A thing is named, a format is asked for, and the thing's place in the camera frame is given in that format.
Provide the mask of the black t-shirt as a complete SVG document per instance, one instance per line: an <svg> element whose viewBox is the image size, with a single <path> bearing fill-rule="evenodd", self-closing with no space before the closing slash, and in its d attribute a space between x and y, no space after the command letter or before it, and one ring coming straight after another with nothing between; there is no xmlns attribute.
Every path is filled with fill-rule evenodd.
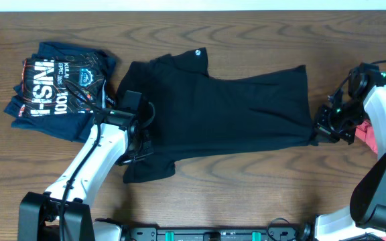
<svg viewBox="0 0 386 241"><path fill-rule="evenodd" d="M130 164L125 183L164 179L176 162L213 155L308 146L313 124L305 66L238 79L208 73L204 48L131 63L117 89L153 105L153 153Z"/></svg>

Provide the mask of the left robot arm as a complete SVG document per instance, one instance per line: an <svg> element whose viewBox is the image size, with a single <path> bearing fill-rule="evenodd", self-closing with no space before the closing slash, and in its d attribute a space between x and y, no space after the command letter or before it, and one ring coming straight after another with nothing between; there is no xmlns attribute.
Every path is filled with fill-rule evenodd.
<svg viewBox="0 0 386 241"><path fill-rule="evenodd" d="M19 205L18 240L126 240L128 231L111 219L93 220L91 207L109 171L151 151L146 128L152 103L96 111L94 124L73 162L44 193L28 192Z"/></svg>

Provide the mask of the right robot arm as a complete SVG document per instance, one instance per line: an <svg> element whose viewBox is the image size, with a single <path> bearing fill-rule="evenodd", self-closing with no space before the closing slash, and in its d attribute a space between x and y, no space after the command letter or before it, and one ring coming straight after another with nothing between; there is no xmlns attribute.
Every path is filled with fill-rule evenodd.
<svg viewBox="0 0 386 241"><path fill-rule="evenodd" d="M311 240L386 240L386 72L380 62L362 63L350 70L316 113L316 138L327 143L353 143L355 129L369 121L377 145L377 162L355 187L349 206L317 216L309 229Z"/></svg>

